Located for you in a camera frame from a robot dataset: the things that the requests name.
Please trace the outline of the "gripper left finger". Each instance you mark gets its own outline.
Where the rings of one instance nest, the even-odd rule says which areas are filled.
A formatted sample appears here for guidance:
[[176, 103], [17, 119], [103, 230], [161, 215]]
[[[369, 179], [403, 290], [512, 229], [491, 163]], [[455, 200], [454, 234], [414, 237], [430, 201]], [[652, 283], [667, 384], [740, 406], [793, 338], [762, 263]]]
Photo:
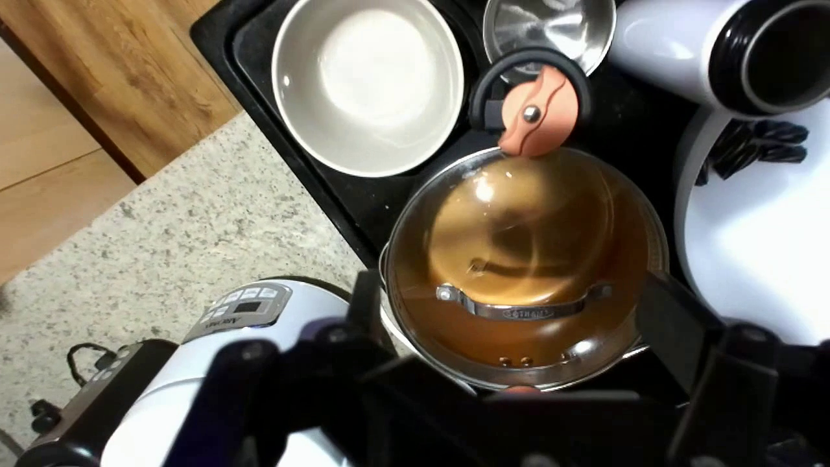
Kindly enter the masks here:
[[381, 275], [359, 273], [343, 319], [309, 322], [288, 350], [247, 339], [217, 352], [162, 467], [276, 467], [319, 427], [356, 467], [416, 467], [416, 441], [368, 378], [392, 355], [368, 333]]

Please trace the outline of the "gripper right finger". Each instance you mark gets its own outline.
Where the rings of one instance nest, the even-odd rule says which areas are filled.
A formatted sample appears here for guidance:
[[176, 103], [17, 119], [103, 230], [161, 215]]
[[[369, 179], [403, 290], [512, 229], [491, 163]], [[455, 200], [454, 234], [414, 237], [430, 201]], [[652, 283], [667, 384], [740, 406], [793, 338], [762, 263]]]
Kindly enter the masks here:
[[664, 272], [647, 273], [635, 326], [689, 396], [670, 467], [830, 467], [830, 340], [724, 321]]

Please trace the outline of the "white rice cooker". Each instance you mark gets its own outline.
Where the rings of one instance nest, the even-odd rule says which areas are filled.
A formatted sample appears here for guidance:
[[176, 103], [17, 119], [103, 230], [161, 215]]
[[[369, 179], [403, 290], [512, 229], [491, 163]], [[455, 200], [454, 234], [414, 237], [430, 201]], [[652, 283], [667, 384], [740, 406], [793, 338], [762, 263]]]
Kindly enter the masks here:
[[324, 281], [291, 277], [247, 283], [220, 296], [128, 410], [106, 444], [101, 467], [162, 467], [221, 348], [259, 339], [290, 350], [311, 339], [309, 323], [344, 319], [348, 299]]

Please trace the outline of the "white appliance with black print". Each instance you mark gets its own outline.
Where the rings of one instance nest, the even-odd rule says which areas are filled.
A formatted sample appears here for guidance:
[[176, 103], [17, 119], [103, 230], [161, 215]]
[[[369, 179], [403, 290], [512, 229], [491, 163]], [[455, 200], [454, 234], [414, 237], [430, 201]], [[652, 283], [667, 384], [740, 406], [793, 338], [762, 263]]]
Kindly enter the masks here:
[[813, 346], [830, 341], [830, 98], [780, 119], [809, 131], [804, 162], [755, 162], [697, 186], [730, 114], [694, 113], [674, 160], [674, 239], [713, 311]]

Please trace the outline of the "black appliance with buttons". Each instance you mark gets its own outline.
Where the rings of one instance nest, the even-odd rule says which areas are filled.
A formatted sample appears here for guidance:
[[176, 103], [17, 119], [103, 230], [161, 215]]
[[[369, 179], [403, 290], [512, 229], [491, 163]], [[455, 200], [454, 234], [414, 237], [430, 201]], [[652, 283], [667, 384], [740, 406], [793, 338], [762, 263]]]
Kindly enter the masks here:
[[177, 348], [155, 338], [130, 344], [64, 406], [34, 401], [30, 427], [37, 437], [14, 467], [100, 467], [107, 441]]

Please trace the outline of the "black cooktop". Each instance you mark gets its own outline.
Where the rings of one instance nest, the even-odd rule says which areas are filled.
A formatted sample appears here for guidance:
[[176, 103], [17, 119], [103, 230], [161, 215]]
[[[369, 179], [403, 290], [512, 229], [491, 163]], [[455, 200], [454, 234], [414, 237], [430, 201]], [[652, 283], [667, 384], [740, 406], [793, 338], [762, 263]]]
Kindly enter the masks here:
[[[428, 0], [441, 13], [460, 48], [471, 84], [488, 67], [485, 47], [480, 42], [481, 24], [486, 0]], [[272, 51], [279, 29], [290, 9], [299, 0], [217, 0], [195, 21], [190, 37], [220, 79], [240, 101], [243, 109], [272, 143], [309, 194], [323, 209], [350, 247], [368, 268], [377, 267], [391, 273], [386, 259], [386, 242], [409, 198], [434, 174], [451, 163], [494, 145], [495, 136], [469, 129], [466, 104], [460, 123], [448, 142], [429, 162], [415, 169], [381, 178], [361, 178], [337, 172], [317, 162], [290, 135], [282, 121], [272, 85]], [[633, 180], [654, 208], [652, 218], [659, 216], [667, 233], [664, 263], [667, 271], [685, 285], [680, 260], [675, 252], [673, 230], [674, 198], [670, 169], [677, 142], [696, 112], [696, 107], [653, 88], [639, 80], [626, 77], [614, 66], [604, 63], [589, 77], [594, 103], [587, 129], [579, 129], [568, 144], [598, 156]], [[646, 156], [635, 160], [617, 153], [622, 144], [643, 143]], [[424, 360], [418, 345], [413, 346], [407, 332], [392, 312], [385, 290], [381, 291], [381, 308], [375, 322], [382, 323], [391, 337], [380, 338], [388, 348], [402, 355], [417, 355]], [[605, 358], [587, 383], [589, 376], [563, 379], [563, 383], [522, 383], [536, 385], [543, 391], [576, 385], [584, 390], [614, 390], [645, 383], [661, 397], [675, 397], [672, 376], [641, 338], [626, 354]]]

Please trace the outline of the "white round pan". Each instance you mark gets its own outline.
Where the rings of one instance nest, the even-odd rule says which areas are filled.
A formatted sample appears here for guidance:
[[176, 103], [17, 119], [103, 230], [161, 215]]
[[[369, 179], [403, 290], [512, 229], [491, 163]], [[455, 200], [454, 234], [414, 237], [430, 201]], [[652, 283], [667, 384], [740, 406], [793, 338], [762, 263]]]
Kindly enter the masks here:
[[465, 100], [462, 54], [429, 0], [298, 0], [279, 27], [272, 88], [300, 147], [344, 174], [426, 162]]

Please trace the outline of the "white flask with black rim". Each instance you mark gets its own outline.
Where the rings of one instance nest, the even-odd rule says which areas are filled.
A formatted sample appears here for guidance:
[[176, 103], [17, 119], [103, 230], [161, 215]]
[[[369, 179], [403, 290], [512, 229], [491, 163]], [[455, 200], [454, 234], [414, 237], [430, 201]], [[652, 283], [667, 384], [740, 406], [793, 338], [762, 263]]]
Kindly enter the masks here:
[[830, 0], [624, 0], [610, 61], [747, 118], [830, 97]]

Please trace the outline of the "stainless steel bowl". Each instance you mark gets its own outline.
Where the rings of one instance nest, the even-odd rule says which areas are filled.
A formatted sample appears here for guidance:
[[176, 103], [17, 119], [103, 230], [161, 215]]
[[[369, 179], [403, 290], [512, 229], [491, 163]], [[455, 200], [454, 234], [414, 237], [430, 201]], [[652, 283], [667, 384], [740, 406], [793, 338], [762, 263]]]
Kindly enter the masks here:
[[487, 0], [482, 41], [490, 62], [527, 47], [555, 49], [590, 76], [610, 50], [615, 0]]

